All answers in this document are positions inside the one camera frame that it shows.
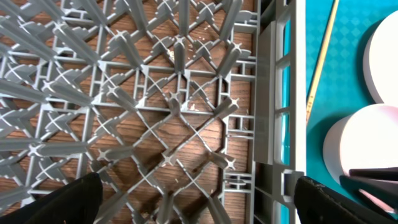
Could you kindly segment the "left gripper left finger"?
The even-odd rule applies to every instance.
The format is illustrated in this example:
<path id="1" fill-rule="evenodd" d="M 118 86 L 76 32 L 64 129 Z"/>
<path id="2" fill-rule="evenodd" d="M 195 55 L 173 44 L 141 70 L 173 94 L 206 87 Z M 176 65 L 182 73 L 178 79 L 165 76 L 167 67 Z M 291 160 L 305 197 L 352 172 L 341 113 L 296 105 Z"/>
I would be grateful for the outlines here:
<path id="1" fill-rule="evenodd" d="M 1 223 L 94 223 L 103 201 L 103 184 L 91 172 L 37 201 L 1 217 Z"/>

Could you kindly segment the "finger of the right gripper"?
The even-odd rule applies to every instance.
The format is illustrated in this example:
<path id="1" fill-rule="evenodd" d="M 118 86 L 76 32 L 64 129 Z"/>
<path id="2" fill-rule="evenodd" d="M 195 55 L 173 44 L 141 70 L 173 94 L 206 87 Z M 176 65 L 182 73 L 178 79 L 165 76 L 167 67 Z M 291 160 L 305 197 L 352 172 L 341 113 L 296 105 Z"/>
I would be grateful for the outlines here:
<path id="1" fill-rule="evenodd" d="M 397 213 L 397 167 L 350 169 L 339 177 L 340 185 L 377 213 Z"/>

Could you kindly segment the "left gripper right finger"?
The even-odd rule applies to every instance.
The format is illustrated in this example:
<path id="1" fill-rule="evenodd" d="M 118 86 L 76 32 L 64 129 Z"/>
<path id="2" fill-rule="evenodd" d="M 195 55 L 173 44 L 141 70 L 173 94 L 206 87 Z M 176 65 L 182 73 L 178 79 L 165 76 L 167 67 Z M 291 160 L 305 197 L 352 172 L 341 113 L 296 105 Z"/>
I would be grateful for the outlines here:
<path id="1" fill-rule="evenodd" d="M 296 183 L 294 205 L 301 224 L 395 223 L 307 176 Z"/>

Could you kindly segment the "small white cup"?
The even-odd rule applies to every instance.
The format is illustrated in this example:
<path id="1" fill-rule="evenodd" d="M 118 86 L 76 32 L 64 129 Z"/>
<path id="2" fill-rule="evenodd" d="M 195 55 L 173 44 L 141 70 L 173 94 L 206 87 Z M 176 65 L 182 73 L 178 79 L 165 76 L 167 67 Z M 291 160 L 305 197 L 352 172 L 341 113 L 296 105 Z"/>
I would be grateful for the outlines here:
<path id="1" fill-rule="evenodd" d="M 332 178 L 349 194 L 340 180 L 353 169 L 397 167 L 397 107 L 366 106 L 337 121 L 323 142 L 323 160 Z"/>

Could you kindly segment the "pink bowl with rice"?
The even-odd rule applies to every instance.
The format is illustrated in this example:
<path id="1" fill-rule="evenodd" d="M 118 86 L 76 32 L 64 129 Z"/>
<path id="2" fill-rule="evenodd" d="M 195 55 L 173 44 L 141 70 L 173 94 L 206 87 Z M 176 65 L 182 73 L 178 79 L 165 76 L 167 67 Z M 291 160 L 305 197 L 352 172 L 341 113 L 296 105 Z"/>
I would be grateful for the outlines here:
<path id="1" fill-rule="evenodd" d="M 366 86 L 376 103 L 397 106 L 397 12 L 370 36 L 363 55 Z"/>

